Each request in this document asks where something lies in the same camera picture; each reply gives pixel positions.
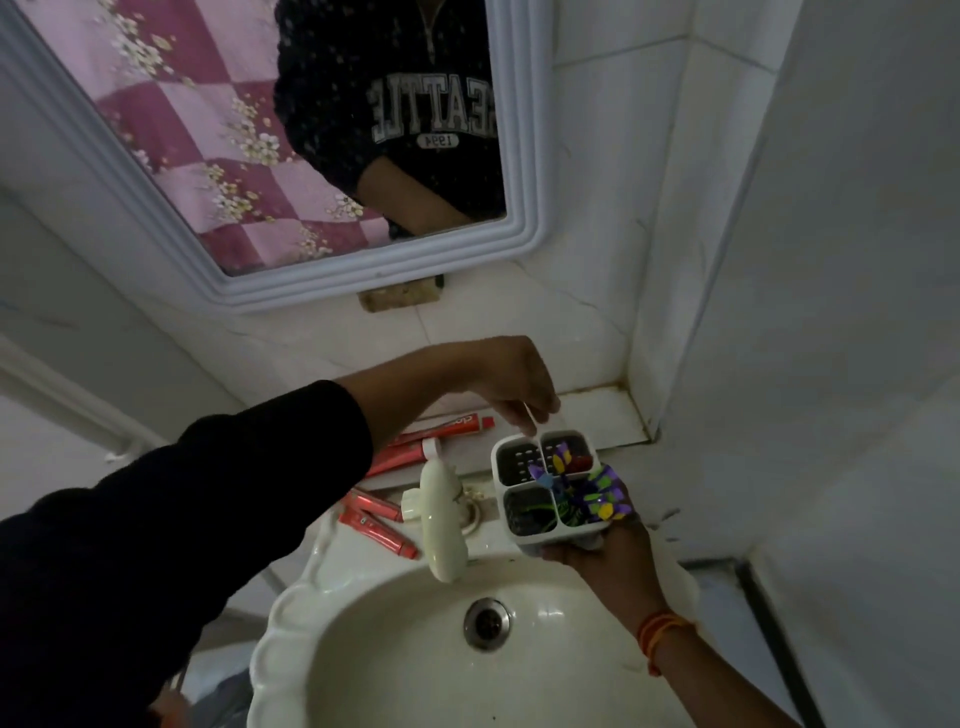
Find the white plastic faucet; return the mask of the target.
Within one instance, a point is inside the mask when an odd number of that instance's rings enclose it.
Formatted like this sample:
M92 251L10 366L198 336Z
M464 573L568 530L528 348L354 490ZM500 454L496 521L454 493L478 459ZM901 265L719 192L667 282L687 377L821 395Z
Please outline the white plastic faucet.
M481 513L465 497L454 468L439 458L427 460L418 487L403 491L400 511L404 523L419 523L421 552L433 577L446 585L460 580L469 564L464 532L479 525Z

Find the person's right forearm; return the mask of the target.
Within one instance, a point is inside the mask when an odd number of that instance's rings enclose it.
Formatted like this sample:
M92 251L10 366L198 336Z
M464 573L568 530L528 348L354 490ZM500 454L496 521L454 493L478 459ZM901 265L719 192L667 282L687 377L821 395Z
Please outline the person's right forearm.
M667 682L695 728L802 728L678 613L651 615L636 638L648 673Z

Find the white ceramic sink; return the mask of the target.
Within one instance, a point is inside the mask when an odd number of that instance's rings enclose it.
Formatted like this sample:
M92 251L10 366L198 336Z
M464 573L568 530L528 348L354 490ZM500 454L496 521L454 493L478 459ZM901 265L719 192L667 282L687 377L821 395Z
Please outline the white ceramic sink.
M489 524L464 576L379 558L328 531L273 604L246 728L693 728L672 689L583 580ZM512 614L491 653L466 643L474 601Z

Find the person's left hand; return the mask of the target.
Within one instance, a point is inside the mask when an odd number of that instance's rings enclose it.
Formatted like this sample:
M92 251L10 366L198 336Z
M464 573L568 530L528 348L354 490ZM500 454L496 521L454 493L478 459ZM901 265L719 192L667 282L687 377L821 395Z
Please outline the person's left hand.
M479 339L462 343L462 353L463 390L481 398L525 435L522 403L534 408L534 377L551 377L532 340L527 336Z

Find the metal sink drain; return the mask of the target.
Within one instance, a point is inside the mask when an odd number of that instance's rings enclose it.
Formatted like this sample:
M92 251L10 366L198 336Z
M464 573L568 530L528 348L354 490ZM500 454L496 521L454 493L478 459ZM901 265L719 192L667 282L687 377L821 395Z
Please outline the metal sink drain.
M513 615L501 601L483 597L468 607L462 621L462 634L473 650L492 653L507 642L512 623Z

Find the slim red tube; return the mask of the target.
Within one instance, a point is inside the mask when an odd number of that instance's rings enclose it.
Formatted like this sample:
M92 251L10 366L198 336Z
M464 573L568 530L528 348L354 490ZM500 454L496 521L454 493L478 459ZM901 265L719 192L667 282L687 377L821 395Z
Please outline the slim red tube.
M366 511L345 507L338 516L338 523L353 529L404 559L417 561L421 556L413 540Z

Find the long red toothpaste tube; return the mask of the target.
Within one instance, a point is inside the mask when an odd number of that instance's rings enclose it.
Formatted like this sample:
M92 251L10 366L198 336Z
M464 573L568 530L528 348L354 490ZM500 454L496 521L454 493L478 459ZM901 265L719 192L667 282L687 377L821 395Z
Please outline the long red toothpaste tube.
M442 440L463 435L472 435L490 430L495 426L496 421L493 416L481 416L474 412L461 418L451 419L430 427L403 432L390 441L388 446L400 447L428 439Z

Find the short red tube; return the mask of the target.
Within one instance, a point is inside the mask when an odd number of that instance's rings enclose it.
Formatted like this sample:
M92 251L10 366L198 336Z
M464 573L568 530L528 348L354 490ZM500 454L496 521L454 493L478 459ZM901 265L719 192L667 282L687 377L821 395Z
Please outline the short red tube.
M346 507L386 519L394 523L403 523L402 507L395 502L376 496L359 488L352 488L342 499Z

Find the person's right hand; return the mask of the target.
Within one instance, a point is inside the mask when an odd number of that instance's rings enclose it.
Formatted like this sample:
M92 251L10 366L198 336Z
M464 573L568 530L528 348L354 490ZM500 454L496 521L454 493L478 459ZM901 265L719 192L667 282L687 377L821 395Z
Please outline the person's right hand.
M616 520L604 532L604 560L597 567L571 567L632 637L656 614L669 611L657 576L652 541L637 514Z

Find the white wall pipe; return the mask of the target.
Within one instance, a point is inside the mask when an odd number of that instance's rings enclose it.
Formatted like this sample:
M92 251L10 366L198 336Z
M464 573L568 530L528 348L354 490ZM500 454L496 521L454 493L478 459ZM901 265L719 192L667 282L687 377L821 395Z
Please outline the white wall pipe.
M168 441L0 333L0 394L128 463Z

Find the person's left forearm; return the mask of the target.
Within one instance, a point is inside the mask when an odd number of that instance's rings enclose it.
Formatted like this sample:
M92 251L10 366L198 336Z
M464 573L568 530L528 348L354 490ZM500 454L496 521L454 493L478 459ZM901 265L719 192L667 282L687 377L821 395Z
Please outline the person's left forearm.
M202 418L0 520L0 728L154 728L151 704L230 597L479 363L437 346Z

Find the white-framed wall mirror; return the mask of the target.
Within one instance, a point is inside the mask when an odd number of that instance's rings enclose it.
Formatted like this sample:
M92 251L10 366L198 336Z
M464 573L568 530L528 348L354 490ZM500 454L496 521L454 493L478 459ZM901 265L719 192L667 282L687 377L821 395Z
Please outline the white-framed wall mirror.
M254 312L531 252L551 0L0 0L0 112L142 229L80 254Z

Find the red white-capped toothpaste tube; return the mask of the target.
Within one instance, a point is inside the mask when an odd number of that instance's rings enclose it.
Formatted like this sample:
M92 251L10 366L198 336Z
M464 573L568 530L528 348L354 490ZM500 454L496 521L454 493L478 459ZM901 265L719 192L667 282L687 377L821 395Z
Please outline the red white-capped toothpaste tube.
M364 479L368 480L392 471L422 465L439 457L440 442L437 438L388 445L374 455Z

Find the purple yellow hair clips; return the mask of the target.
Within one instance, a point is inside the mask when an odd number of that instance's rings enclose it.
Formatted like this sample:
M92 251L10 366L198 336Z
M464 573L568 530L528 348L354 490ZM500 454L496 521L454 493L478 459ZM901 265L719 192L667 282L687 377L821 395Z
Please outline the purple yellow hair clips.
M624 482L606 464L583 477L562 475L556 499L559 520L570 528L625 520L635 514Z

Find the white four-compartment organizer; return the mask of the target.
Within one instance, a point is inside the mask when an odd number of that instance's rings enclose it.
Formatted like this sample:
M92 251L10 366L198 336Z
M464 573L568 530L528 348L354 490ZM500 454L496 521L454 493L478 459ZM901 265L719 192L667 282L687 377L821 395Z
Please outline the white four-compartment organizer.
M604 464L586 434L575 429L548 430L534 438L511 436L498 442L490 455L493 484L501 519L510 540L527 556L540 557L541 548L570 542L597 550L614 520L579 527L564 525L557 498L561 475L549 463L553 447L566 442L572 455L591 454L594 468Z

